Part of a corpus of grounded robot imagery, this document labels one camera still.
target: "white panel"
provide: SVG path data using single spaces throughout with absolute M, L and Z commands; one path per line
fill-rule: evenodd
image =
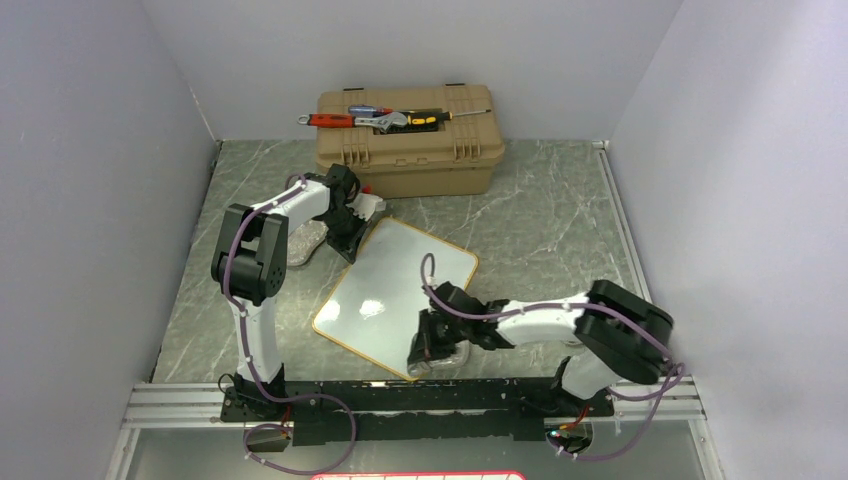
M 848 471 L 846 24 L 844 1 L 687 1 L 612 138 L 731 479 Z
M 0 12 L 0 477 L 102 478 L 216 146 L 140 2 Z
M 428 308 L 419 273 L 427 253 L 436 257 L 437 283 L 465 287 L 477 268 L 474 254 L 392 218 L 381 220 L 315 316 L 315 331 L 411 380 L 406 359 L 418 312 Z
M 337 476 L 333 474 L 323 474 L 312 477 L 312 480 L 525 480 L 524 477 L 517 473 L 462 473 L 452 472 L 442 475 L 439 473 L 422 473 L 420 475 L 408 475 L 398 473 L 360 473 L 351 474 L 350 476 Z
M 681 2 L 143 3 L 217 138 L 314 138 L 328 90 L 467 82 L 507 137 L 607 139 Z

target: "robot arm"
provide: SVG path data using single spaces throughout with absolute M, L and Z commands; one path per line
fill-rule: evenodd
M 283 198 L 290 198 L 256 215 L 242 235 L 232 258 L 230 292 L 247 310 L 247 340 L 259 380 L 269 385 L 282 376 L 282 359 L 274 331 L 275 295 L 286 275 L 288 236 L 310 219 L 323 221 L 328 228 L 327 243 L 348 262 L 356 252 L 368 221 L 382 206 L 380 197 L 360 193 L 353 172 L 342 165 L 330 167 L 327 175 L 307 174 L 301 182 L 265 202 L 245 206 L 230 205 L 224 213 L 221 233 L 212 259 L 212 278 L 222 285 L 229 251 L 242 221 L 254 210 Z M 291 194 L 300 190 L 297 195 Z M 258 244 L 249 244 L 258 239 Z M 238 381 L 251 381 L 242 349 L 239 309 L 230 304 L 238 332 Z
M 665 346 L 674 324 L 664 311 L 607 280 L 596 281 L 585 294 L 541 302 L 547 308 L 538 308 L 540 302 L 514 300 L 484 304 L 450 282 L 441 284 L 432 294 L 452 312 L 432 297 L 430 308 L 419 312 L 418 333 L 407 359 L 410 373 L 420 374 L 451 363 L 451 357 L 458 354 L 457 344 L 465 340 L 486 350 L 562 341 L 582 346 L 579 354 L 563 361 L 554 378 L 578 403 L 622 378 L 652 385 L 665 365 L 662 353 L 640 335 L 589 307 L 602 305 L 625 315 Z M 464 316 L 497 316 L 502 312 L 520 313 L 487 320 Z

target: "floor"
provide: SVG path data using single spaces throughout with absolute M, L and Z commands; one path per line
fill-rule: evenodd
M 252 204 L 279 193 L 289 174 L 312 171 L 314 150 L 311 141 L 224 142 L 154 382 L 209 382 L 235 371 L 235 326 L 209 274 L 221 215 L 231 203 Z M 393 199 L 387 214 L 474 252 L 480 265 L 468 291 L 481 299 L 561 298 L 601 278 L 634 288 L 589 142 L 507 142 L 486 194 Z M 312 330 L 313 316 L 345 266 L 324 245 L 304 267 L 288 271 L 277 297 L 277 342 L 287 379 L 393 378 Z M 549 376 L 565 351 L 555 343 L 498 352 L 475 348 L 465 366 L 431 378 Z

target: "tan plastic toolbox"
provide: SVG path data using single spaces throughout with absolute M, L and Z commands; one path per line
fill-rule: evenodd
M 316 162 L 326 172 L 341 163 L 383 198 L 470 195 L 489 188 L 492 172 L 503 159 L 504 142 L 483 85 L 434 88 L 347 89 L 327 92 L 318 113 L 347 113 L 364 104 L 404 110 L 456 113 L 492 109 L 443 122 L 438 131 L 382 133 L 371 127 L 319 128 Z

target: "screwdriver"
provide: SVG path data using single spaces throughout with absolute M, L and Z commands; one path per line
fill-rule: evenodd
M 438 123 L 447 120 L 453 120 L 456 117 L 465 117 L 467 115 L 481 115 L 491 112 L 491 108 L 486 110 L 474 110 L 471 112 L 452 113 L 452 112 L 401 112 L 406 115 L 410 125 L 426 125 L 428 123 Z
M 386 107 L 372 107 L 371 105 L 351 105 L 347 107 L 347 113 L 354 117 L 378 117 L 392 113 L 394 110 Z

